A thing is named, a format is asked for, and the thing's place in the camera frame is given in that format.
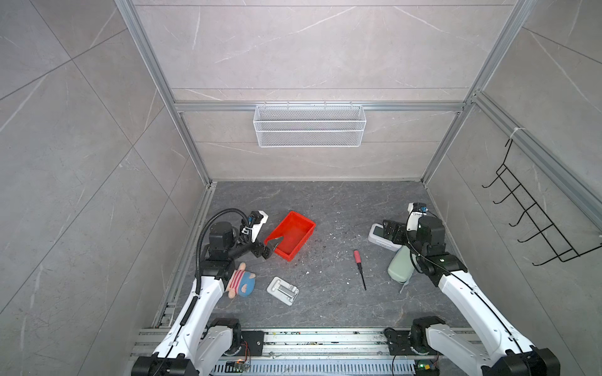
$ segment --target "white zip tie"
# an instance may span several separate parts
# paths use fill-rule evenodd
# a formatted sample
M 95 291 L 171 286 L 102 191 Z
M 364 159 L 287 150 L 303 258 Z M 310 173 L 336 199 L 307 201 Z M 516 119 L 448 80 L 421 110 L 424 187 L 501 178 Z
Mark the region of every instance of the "white zip tie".
M 510 134 L 510 139 L 512 139 L 512 136 L 514 136 L 514 133 L 516 133 L 516 132 L 517 132 L 517 130 L 519 130 L 519 129 L 523 129 L 523 130 L 525 130 L 525 131 L 527 130 L 527 128 L 519 128 L 519 127 L 515 127 L 515 128 L 514 128 L 514 131 L 512 131 L 512 133 Z

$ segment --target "device screen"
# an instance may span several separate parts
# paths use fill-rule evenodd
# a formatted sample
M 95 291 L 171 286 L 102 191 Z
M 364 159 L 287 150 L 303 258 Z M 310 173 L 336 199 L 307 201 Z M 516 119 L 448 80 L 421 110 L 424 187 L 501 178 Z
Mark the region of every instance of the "device screen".
M 385 229 L 383 229 L 382 227 L 376 226 L 372 233 L 375 234 L 376 236 L 380 236 L 381 238 L 385 237 Z

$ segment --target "red screwdriver handle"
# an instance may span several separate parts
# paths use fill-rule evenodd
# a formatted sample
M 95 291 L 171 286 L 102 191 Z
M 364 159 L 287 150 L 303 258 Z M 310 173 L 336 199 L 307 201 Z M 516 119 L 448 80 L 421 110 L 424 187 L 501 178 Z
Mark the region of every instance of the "red screwdriver handle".
M 362 263 L 362 259 L 361 259 L 361 257 L 359 257 L 359 251 L 358 250 L 353 251 L 353 257 L 355 257 L 355 262 L 356 263 L 358 263 L 358 264 Z

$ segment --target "marble tile wall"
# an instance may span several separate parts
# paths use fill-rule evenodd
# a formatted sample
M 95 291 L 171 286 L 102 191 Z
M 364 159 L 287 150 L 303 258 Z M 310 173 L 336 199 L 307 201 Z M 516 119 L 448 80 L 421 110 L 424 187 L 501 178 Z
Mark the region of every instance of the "marble tile wall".
M 0 4 L 3 375 L 123 372 L 202 192 L 116 9 Z
M 513 2 L 138 4 L 177 100 L 463 100 Z
M 454 112 L 367 112 L 359 147 L 260 148 L 252 112 L 187 112 L 216 180 L 419 180 Z
M 485 92 L 602 196 L 602 3 L 540 0 Z
M 482 187 L 494 180 L 506 142 L 507 136 L 475 110 L 428 189 L 472 274 L 496 306 L 537 346 L 558 356 L 563 375 L 598 375 L 602 250 L 533 265 L 554 256 L 549 246 L 542 236 L 519 243 L 536 233 L 534 225 L 524 217 L 519 226 L 510 227 L 522 213 L 519 204 L 512 198 L 493 204 L 508 194 L 499 181 Z M 576 249 L 599 245 L 600 231 L 517 146 L 512 146 L 507 165 Z M 518 184 L 506 178 L 512 188 Z M 532 203 L 525 194 L 518 196 L 523 205 Z M 540 227 L 548 224 L 538 210 L 530 213 Z M 555 231 L 546 234 L 557 249 L 568 249 Z

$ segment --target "screwdriver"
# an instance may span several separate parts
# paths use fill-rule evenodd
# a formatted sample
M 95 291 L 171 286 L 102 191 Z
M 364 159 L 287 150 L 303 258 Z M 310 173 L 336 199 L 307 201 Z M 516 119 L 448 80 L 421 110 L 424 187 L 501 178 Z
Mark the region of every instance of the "screwdriver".
M 364 280 L 364 272 L 362 271 L 362 259 L 359 257 L 358 250 L 353 251 L 353 257 L 355 257 L 355 262 L 358 264 L 359 274 L 362 276 L 362 283 L 364 284 L 364 290 L 367 290 L 366 281 Z

